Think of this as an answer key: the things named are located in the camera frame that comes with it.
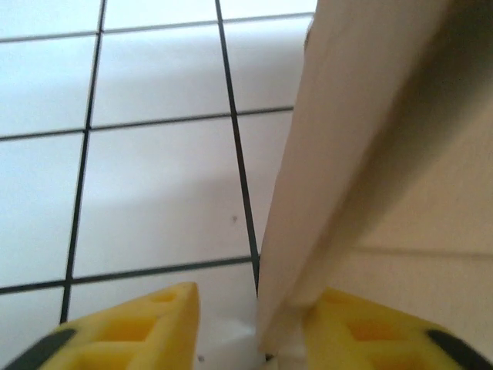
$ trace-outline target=grout line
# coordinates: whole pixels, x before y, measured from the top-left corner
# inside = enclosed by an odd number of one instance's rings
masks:
[[[228,98],[230,101],[231,122],[233,124],[234,143],[236,147],[236,158],[238,160],[238,171],[240,173],[241,193],[243,195],[243,206],[245,208],[246,230],[248,232],[248,240],[250,242],[250,255],[252,257],[253,279],[255,280],[255,290],[258,293],[259,285],[259,254],[257,250],[257,242],[255,240],[255,230],[253,226],[252,207],[250,204],[250,195],[248,194],[247,172],[245,171],[245,162],[243,159],[243,151],[241,149],[240,127],[238,126],[238,114],[236,111],[236,103],[234,101],[233,80],[231,79],[230,62],[228,59],[228,50],[226,46],[226,35],[224,33],[223,15],[221,13],[220,0],[216,2],[216,13],[218,20],[219,35],[221,41],[221,49],[223,52],[224,74],[226,77],[226,86],[228,90]]]
[[[279,14],[279,15],[260,15],[257,17],[246,17],[246,18],[229,18],[224,19],[223,23],[244,23],[244,22],[256,22],[256,21],[274,21],[280,19],[297,19],[305,17],[313,17],[315,12],[301,12],[301,13],[290,13],[290,14]]]
[[[23,285],[14,285],[11,287],[0,288],[0,295],[11,294],[11,293],[21,293],[23,291],[39,291],[46,288],[57,288],[64,285],[64,280],[53,280],[53,281],[43,281],[41,283],[31,283]]]
[[[281,19],[298,19],[303,17],[314,16],[314,12],[301,12],[293,14],[279,14],[279,15],[261,15],[257,17],[246,17],[246,18],[231,18],[221,20],[222,23],[234,24],[234,23],[244,23],[244,22],[258,22],[258,21],[269,21],[269,20],[281,20]],[[201,22],[184,22],[184,23],[173,23],[171,25],[145,25],[140,27],[128,27],[121,29],[102,29],[98,28],[98,31],[82,31],[82,32],[67,32],[67,33],[57,33],[50,35],[35,35],[35,36],[21,36],[0,39],[0,44],[5,44],[9,42],[28,42],[28,41],[43,41],[43,40],[56,40],[56,39],[67,39],[83,36],[100,36],[101,34],[112,35],[119,33],[131,33],[131,32],[142,32],[142,31],[155,31],[160,29],[180,29],[187,27],[200,27],[204,25],[217,25],[217,20],[211,21],[201,21]]]
[[[194,122],[200,120],[208,120],[208,119],[220,119],[220,118],[228,118],[231,115],[229,113],[217,113],[217,114],[208,114],[203,116],[188,116],[188,117],[180,117],[180,118],[172,118],[172,119],[156,119],[153,121],[142,121],[142,122],[130,122],[130,123],[122,123],[122,124],[112,124],[108,126],[97,126],[92,127],[91,131],[106,131],[106,130],[120,130],[120,129],[131,129],[133,127],[141,127],[141,126],[156,126],[156,125],[166,125],[172,123],[185,123],[185,122]]]
[[[280,106],[276,108],[239,111],[236,113],[236,115],[238,117],[254,116],[254,115],[271,114],[271,113],[291,112],[292,110],[293,110],[292,106]],[[172,119],[155,119],[152,121],[113,123],[107,126],[89,127],[89,131],[124,130],[124,129],[131,129],[133,127],[141,127],[141,126],[158,126],[158,125],[166,125],[173,123],[187,123],[187,122],[205,121],[208,119],[221,119],[221,118],[229,118],[229,117],[231,117],[231,113],[217,113],[217,114],[208,114],[203,116],[188,116],[188,117],[180,117],[180,118],[172,118]],[[19,135],[12,135],[12,136],[0,136],[0,142],[33,139],[33,138],[47,137],[47,136],[61,136],[61,135],[69,135],[73,133],[84,133],[86,130],[87,129],[61,129],[58,131],[47,131],[41,133],[22,133]]]
[[[69,135],[72,133],[83,133],[84,129],[61,129],[57,131],[48,131],[45,133],[21,133],[19,135],[12,136],[0,136],[0,142],[2,141],[13,141],[13,140],[23,140],[23,139],[33,139],[39,137],[47,137],[47,136],[60,136],[60,135]]]
[[[105,29],[102,32],[106,35],[111,35],[129,32],[158,31],[160,29],[182,29],[186,27],[200,27],[204,25],[217,25],[217,21],[173,23],[170,25],[144,25],[140,27],[128,27],[122,29]]]
[[[245,264],[251,261],[252,261],[252,257],[246,256],[246,257],[226,258],[223,260],[195,262],[191,264],[174,264],[171,266],[151,267],[151,268],[144,268],[141,270],[132,270],[132,271],[114,272],[110,274],[98,274],[98,275],[90,275],[85,277],[76,277],[76,278],[72,278],[72,284],[87,284],[87,283],[113,281],[113,280],[120,280],[127,278],[138,278],[142,276],[152,276],[152,275],[165,274],[170,272],[194,271],[194,270],[201,270],[201,269],[212,268],[212,267],[225,267],[225,266],[232,266],[235,264]],[[63,287],[64,285],[65,285],[65,280],[43,281],[40,283],[14,285],[11,287],[0,288],[0,295],[20,293],[25,291],[38,291],[46,288]]]
[[[165,274],[170,272],[201,270],[204,268],[224,267],[224,266],[231,266],[235,264],[245,264],[251,261],[252,258],[248,256],[248,257],[227,258],[225,260],[196,262],[193,264],[175,264],[165,267],[153,267],[153,268],[145,268],[142,270],[123,271],[123,272],[116,272],[111,274],[100,274],[100,275],[92,275],[85,277],[77,277],[73,279],[73,284],[97,283],[102,281],[139,278],[142,276],[151,276],[151,275]]]
[[[70,246],[69,246],[69,253],[67,257],[67,270],[65,273],[65,283],[63,288],[60,324],[66,322],[67,317],[69,315],[70,290],[72,287],[72,279],[73,279],[72,276],[74,271],[75,247],[77,245],[77,235],[79,232],[79,218],[80,218],[80,210],[82,206],[82,191],[84,187],[87,152],[89,148],[89,130],[91,128],[92,109],[94,106],[94,95],[96,93],[96,79],[98,75],[99,54],[101,51],[101,41],[102,41],[101,30],[104,22],[105,10],[106,10],[106,0],[101,0],[101,6],[99,9],[99,20],[98,20],[99,33],[96,37],[96,43],[94,48],[94,59],[92,61],[91,85],[89,89],[89,97],[87,102],[87,113],[86,113],[86,128],[84,129],[84,139],[82,141],[82,152],[80,156],[79,179],[77,181],[77,191],[75,194],[74,216],[72,219],[72,232],[70,234]]]
[[[27,42],[27,41],[44,41],[44,40],[56,40],[56,39],[69,39],[83,36],[95,36],[98,32],[85,31],[85,32],[70,32],[70,33],[57,33],[52,35],[37,35],[37,36],[22,36],[12,37],[9,39],[0,39],[0,44],[6,44],[9,42]]]

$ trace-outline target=yellow plastic object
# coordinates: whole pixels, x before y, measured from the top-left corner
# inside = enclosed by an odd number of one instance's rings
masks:
[[[327,289],[303,322],[310,370],[460,370],[426,335],[446,329]]]
[[[182,283],[57,328],[77,334],[42,370],[190,370],[199,324],[195,283]]]

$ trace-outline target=white tile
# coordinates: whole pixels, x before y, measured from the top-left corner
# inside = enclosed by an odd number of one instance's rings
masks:
[[[217,20],[214,0],[108,0],[105,29]]]
[[[229,112],[215,25],[105,35],[93,125]]]
[[[0,143],[0,286],[65,277],[81,143]]]
[[[294,104],[309,24],[292,18],[225,25],[238,110]]]
[[[84,127],[94,40],[0,44],[0,136]]]
[[[229,119],[91,134],[75,275],[250,254]]]
[[[255,237],[260,251],[274,184],[290,132],[291,113],[243,116],[238,123]]]
[[[437,322],[493,359],[493,261],[373,248],[337,256],[334,288]]]
[[[63,289],[0,296],[0,368],[59,324]]]
[[[315,12],[317,0],[221,0],[224,19]]]
[[[0,2],[0,39],[96,31],[101,0]]]
[[[205,361],[196,360],[195,369],[257,368],[263,359],[257,353],[254,338],[257,300],[251,264],[76,285],[72,289],[69,318],[110,308],[183,281],[195,281],[200,291],[196,354]]]

